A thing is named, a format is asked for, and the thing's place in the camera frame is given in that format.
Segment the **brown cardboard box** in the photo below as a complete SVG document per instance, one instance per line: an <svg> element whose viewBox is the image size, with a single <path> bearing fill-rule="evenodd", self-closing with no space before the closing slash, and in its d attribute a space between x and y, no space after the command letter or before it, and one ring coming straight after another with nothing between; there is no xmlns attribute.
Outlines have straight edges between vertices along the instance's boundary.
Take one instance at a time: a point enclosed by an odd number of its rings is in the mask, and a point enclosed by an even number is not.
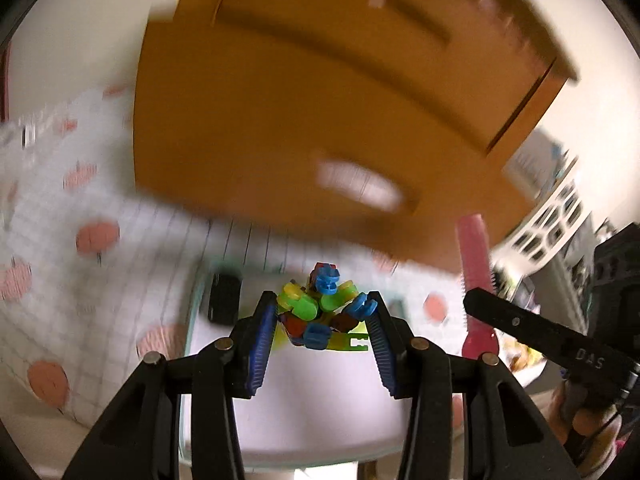
<svg viewBox="0 0 640 480"><path fill-rule="evenodd" d="M180 0L150 20L136 181L198 212L459 269L531 209L502 167L575 73L523 0Z"/></svg>

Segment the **pink toothed strip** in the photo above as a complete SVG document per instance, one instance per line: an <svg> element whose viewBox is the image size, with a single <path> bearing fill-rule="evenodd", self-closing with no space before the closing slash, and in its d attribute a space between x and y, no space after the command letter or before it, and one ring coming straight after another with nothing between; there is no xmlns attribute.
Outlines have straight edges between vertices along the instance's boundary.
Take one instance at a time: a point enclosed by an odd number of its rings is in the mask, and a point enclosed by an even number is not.
<svg viewBox="0 0 640 480"><path fill-rule="evenodd" d="M495 294L488 237L482 216L476 214L462 217L456 225L456 233L465 292L479 287ZM463 357L478 359L484 352L498 355L500 347L493 327L475 317L466 316L466 331L466 339L462 345Z"/></svg>

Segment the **lime green clip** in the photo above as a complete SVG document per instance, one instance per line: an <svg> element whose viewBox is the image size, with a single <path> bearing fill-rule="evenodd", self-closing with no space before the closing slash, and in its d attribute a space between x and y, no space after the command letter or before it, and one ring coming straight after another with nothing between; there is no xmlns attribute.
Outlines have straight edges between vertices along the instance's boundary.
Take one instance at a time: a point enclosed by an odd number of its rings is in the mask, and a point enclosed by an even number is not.
<svg viewBox="0 0 640 480"><path fill-rule="evenodd" d="M353 285L353 282L349 280L348 282L338 285L338 290L335 294L331 294L330 296L327 294L322 295L322 298L320 298L320 308L324 312L333 312L345 306L357 295L358 289Z"/></svg>
<svg viewBox="0 0 640 480"><path fill-rule="evenodd" d="M278 311L290 310L294 316L304 321L312 321L318 314L318 304L297 283L287 283L278 294Z"/></svg>
<svg viewBox="0 0 640 480"><path fill-rule="evenodd" d="M342 352L366 352L369 347L367 345L351 346L354 339L368 340L369 334L345 334L343 332L334 332L331 334L327 350L339 350Z"/></svg>

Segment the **polka dot tablecloth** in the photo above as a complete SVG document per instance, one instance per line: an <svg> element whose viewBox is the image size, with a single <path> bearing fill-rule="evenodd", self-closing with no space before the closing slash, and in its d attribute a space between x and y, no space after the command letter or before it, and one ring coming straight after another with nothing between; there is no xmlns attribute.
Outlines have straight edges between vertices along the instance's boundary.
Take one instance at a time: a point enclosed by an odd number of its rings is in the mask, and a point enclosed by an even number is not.
<svg viewBox="0 0 640 480"><path fill-rule="evenodd" d="M130 88L83 93L63 139L17 188L10 257L0 262L0 358L44 402L90 426L141 355L182 355L194 278L212 258L271 272L309 272L318 261L370 272L397 292L385 301L416 334L460 352L456 277L136 194L132 106Z"/></svg>

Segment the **metal screw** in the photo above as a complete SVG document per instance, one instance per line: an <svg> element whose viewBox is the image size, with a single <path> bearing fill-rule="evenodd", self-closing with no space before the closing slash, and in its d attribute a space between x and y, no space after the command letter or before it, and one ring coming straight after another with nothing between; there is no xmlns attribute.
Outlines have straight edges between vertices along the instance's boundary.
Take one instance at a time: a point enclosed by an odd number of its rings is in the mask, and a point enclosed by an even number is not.
<svg viewBox="0 0 640 480"><path fill-rule="evenodd" d="M231 350L234 346L234 340L230 337L221 337L220 339L216 339L213 345L218 350Z"/></svg>
<svg viewBox="0 0 640 480"><path fill-rule="evenodd" d="M142 360L148 365L157 365L162 359L162 354L160 352L156 352L152 350L151 352L147 352Z"/></svg>
<svg viewBox="0 0 640 480"><path fill-rule="evenodd" d="M423 337L414 337L411 339L411 346L416 350L427 350L429 348L429 341Z"/></svg>
<svg viewBox="0 0 640 480"><path fill-rule="evenodd" d="M486 365L497 366L500 362L500 359L498 359L498 356L496 354L485 352L484 354L482 354L482 361L484 361L484 364Z"/></svg>

